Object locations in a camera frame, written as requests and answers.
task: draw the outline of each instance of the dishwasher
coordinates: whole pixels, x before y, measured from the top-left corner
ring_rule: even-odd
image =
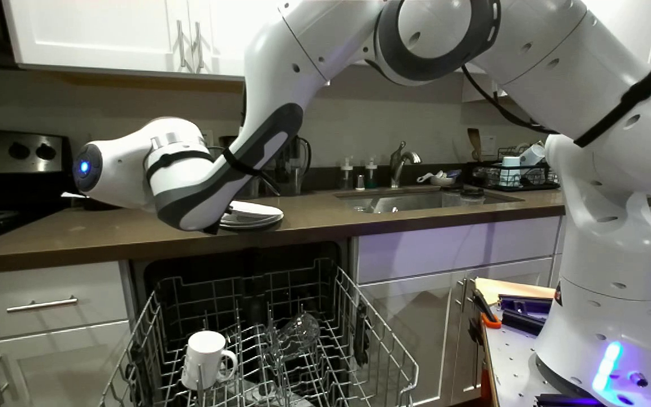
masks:
[[[134,266],[141,311],[100,407],[413,405],[418,364],[339,253],[308,244]],[[317,333],[285,358],[279,332],[304,313]],[[232,379],[191,391],[179,379],[188,337],[200,330],[224,335],[238,365]]]

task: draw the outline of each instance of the kitchen sink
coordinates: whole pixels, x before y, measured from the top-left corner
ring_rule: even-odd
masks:
[[[521,201],[491,193],[485,193],[485,195],[486,199],[483,205]],[[356,211],[367,214],[462,206],[460,201],[453,199],[441,191],[372,196],[341,196],[339,198]]]

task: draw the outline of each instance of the backsplash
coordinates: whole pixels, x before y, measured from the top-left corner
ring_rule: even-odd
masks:
[[[401,140],[425,163],[467,162],[467,127],[494,135],[498,146],[540,139],[485,102],[462,103],[462,80],[452,74],[409,88],[368,67],[349,67],[305,112],[300,136],[313,145],[313,166],[334,167],[346,155],[356,165],[369,157],[387,164]],[[215,137],[232,136],[240,105],[237,93],[72,85],[48,72],[0,70],[0,129],[68,136],[75,151],[90,140],[125,136],[158,116],[179,116]]]

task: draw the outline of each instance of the dish drying rack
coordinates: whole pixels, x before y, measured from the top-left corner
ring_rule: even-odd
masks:
[[[464,171],[465,183],[503,192],[559,188],[559,178],[545,160],[536,165],[521,167],[501,165],[504,157],[518,157],[529,147],[527,145],[503,147],[497,150],[496,161],[468,163]],[[517,173],[509,175],[510,170]]]
[[[249,324],[242,306],[250,301],[245,286],[256,280],[267,300],[266,324]],[[320,335],[307,351],[283,361],[277,352],[268,351],[274,334],[303,311],[316,317]],[[232,380],[191,391],[179,379],[188,337],[199,330],[222,333],[239,363]],[[251,278],[161,280],[99,405],[399,407],[413,405],[418,371],[416,361],[356,284],[324,258],[313,267]]]

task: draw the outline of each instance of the mug handle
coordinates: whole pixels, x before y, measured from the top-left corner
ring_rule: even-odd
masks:
[[[223,351],[220,353],[220,357],[225,356],[229,358],[231,361],[233,361],[233,368],[230,369],[230,373],[227,375],[220,373],[218,371],[218,381],[219,382],[225,382],[233,378],[235,376],[235,371],[237,370],[237,356],[235,356],[235,353],[232,353],[230,350],[223,349]]]

